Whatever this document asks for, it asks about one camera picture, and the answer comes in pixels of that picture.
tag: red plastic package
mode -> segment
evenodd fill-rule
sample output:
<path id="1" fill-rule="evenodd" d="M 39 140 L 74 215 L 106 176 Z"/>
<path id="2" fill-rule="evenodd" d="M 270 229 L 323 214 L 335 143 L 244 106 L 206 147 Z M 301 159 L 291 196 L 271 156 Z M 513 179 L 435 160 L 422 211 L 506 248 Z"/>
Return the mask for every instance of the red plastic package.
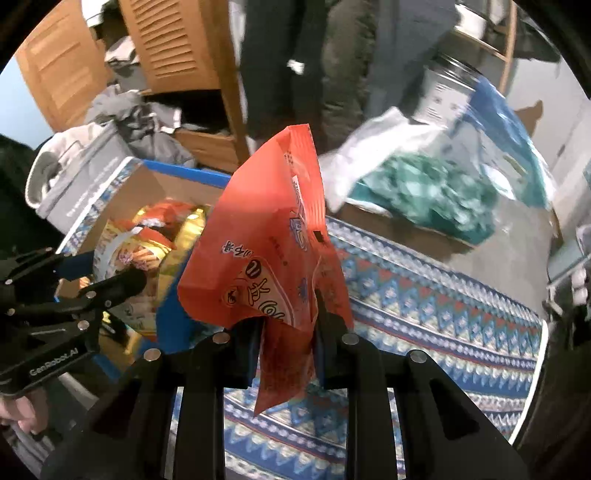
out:
<path id="1" fill-rule="evenodd" d="M 255 413 L 301 393 L 313 373 L 315 289 L 353 326 L 308 125 L 287 127 L 242 165 L 210 214 L 178 285 L 194 319 L 223 327 L 266 315 Z"/>

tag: green fabric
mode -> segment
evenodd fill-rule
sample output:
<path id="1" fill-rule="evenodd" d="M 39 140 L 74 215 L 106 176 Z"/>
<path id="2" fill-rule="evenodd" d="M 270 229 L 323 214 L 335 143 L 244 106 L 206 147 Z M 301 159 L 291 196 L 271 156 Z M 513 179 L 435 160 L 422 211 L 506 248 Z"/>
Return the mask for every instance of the green fabric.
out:
<path id="1" fill-rule="evenodd" d="M 393 155 L 359 180 L 349 197 L 472 245 L 495 230 L 495 188 L 485 176 L 474 178 L 449 160 Z"/>

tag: patterned blanket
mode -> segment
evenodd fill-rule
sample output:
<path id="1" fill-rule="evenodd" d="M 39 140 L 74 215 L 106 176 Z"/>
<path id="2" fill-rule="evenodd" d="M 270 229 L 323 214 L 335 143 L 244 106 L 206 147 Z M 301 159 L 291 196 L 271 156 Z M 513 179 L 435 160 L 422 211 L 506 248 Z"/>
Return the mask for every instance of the patterned blanket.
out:
<path id="1" fill-rule="evenodd" d="M 428 352 L 509 439 L 535 388 L 538 352 L 545 349 L 543 321 L 412 250 L 339 220 L 328 219 L 327 225 L 357 333 L 389 352 Z M 257 392 L 257 380 L 248 390 L 226 390 L 226 467 L 252 479 L 342 479 L 346 390 L 325 391 L 312 382 L 303 398 L 253 417 Z M 394 393 L 389 395 L 398 472 L 404 476 L 396 403 Z"/>

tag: wooden cabinet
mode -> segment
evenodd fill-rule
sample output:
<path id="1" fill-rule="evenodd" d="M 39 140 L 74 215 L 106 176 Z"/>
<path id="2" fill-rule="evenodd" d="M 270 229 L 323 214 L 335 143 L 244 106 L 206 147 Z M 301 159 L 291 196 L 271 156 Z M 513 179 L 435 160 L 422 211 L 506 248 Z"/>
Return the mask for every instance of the wooden cabinet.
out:
<path id="1" fill-rule="evenodd" d="M 119 0 L 150 93 L 218 90 L 231 135 L 179 131 L 175 138 L 202 164 L 235 171 L 248 158 L 227 0 Z M 55 131 L 82 124 L 111 71 L 104 46 L 62 0 L 17 51 L 23 77 Z"/>
<path id="2" fill-rule="evenodd" d="M 81 125 L 110 71 L 82 17 L 80 0 L 61 1 L 16 53 L 31 94 L 55 131 Z"/>
<path id="3" fill-rule="evenodd" d="M 121 0 L 119 6 L 152 92 L 219 88 L 199 0 Z"/>
<path id="4" fill-rule="evenodd" d="M 234 137 L 209 135 L 179 129 L 174 137 L 201 163 L 233 173 L 240 166 Z"/>

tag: wooden louvered door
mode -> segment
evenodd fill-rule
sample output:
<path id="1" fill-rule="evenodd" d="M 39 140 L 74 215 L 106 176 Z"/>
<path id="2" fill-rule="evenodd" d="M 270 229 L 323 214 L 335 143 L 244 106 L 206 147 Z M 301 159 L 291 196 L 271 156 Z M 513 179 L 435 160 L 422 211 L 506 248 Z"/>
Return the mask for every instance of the wooden louvered door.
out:
<path id="1" fill-rule="evenodd" d="M 25 39 L 16 58 L 39 110 L 57 132 L 83 123 L 111 77 L 80 0 L 62 0 Z"/>
<path id="2" fill-rule="evenodd" d="M 200 0 L 120 0 L 153 93 L 220 88 Z"/>

